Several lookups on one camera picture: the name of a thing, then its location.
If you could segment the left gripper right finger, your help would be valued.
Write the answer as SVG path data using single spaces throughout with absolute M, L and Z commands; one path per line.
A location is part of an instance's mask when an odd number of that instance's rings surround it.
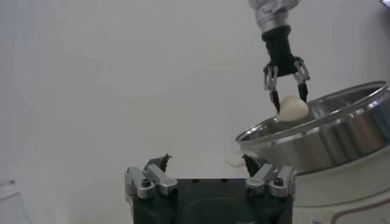
M 244 154 L 242 159 L 249 173 L 245 180 L 247 195 L 257 196 L 268 192 L 276 198 L 296 197 L 297 172 L 290 166 L 280 170 L 266 160 Z

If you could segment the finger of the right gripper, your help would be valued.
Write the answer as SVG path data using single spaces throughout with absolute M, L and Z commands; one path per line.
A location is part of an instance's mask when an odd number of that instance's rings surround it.
M 310 79 L 309 71 L 305 66 L 303 59 L 300 57 L 294 58 L 294 66 L 297 69 L 297 72 L 295 72 L 293 76 L 297 82 L 299 96 L 304 102 L 307 102 L 308 88 L 306 81 Z
M 280 111 L 280 100 L 277 91 L 278 67 L 267 65 L 264 67 L 264 89 L 269 91 L 270 99 L 277 113 Z

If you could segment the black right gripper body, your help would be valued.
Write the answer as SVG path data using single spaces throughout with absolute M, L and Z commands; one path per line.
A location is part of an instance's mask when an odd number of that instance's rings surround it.
M 261 35 L 261 39 L 266 43 L 266 49 L 270 61 L 264 67 L 264 74 L 268 74 L 268 67 L 278 67 L 278 77 L 295 74 L 298 70 L 294 62 L 300 57 L 293 56 L 288 40 L 291 32 L 290 25 L 284 25 L 271 29 Z

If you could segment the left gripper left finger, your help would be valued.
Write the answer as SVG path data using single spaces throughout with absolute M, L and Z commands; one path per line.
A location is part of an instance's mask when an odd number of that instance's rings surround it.
M 128 167 L 124 172 L 126 197 L 150 199 L 156 194 L 175 197 L 179 192 L 179 182 L 165 173 L 171 158 L 172 156 L 166 154 L 150 159 L 142 169 L 137 166 Z

